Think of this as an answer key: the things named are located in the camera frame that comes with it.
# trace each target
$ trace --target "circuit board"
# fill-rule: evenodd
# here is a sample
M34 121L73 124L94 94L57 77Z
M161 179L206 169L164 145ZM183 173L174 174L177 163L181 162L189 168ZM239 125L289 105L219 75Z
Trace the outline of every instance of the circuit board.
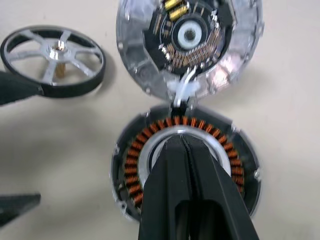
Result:
M145 48L159 70L183 75L188 68L206 71L225 47L226 27L211 1L165 0L144 31Z

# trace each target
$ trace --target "white table surface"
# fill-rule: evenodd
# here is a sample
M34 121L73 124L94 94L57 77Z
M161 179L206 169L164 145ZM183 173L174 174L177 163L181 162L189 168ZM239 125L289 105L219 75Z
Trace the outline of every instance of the white table surface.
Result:
M107 51L101 90L34 97L0 108L0 193L42 194L1 240L136 240L139 225L114 204L114 142L161 101L134 83L116 48L115 0L1 0L0 40L29 25L78 30ZM263 166L253 220L261 240L320 239L319 1L264 0L265 32L238 84L200 104L234 120Z

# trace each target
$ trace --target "white bearing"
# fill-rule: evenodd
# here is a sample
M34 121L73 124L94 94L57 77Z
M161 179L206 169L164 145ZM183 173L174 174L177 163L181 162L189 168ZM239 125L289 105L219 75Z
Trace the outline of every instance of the white bearing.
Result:
M184 49L194 49L200 43L201 38L201 26L195 21L186 21L179 29L178 42Z

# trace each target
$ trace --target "yellow capacitor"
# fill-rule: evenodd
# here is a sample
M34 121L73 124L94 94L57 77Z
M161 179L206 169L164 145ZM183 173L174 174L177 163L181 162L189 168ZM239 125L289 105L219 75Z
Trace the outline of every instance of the yellow capacitor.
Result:
M164 3L164 8L166 10L172 9L181 2L182 2L182 0L168 0Z
M184 14L186 14L187 12L188 12L187 6L179 7L177 10L174 10L169 13L170 20L175 21L181 16L183 16Z

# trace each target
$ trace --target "brushless motor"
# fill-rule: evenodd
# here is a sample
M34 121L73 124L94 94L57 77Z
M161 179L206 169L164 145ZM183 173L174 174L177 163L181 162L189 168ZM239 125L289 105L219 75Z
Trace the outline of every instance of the brushless motor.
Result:
M113 197L123 214L140 220L144 185L164 144L176 135L193 136L205 143L214 161L232 178L252 215L261 179L257 177L259 162L245 134L231 120L205 108L181 115L165 105L138 115L116 143L110 177Z

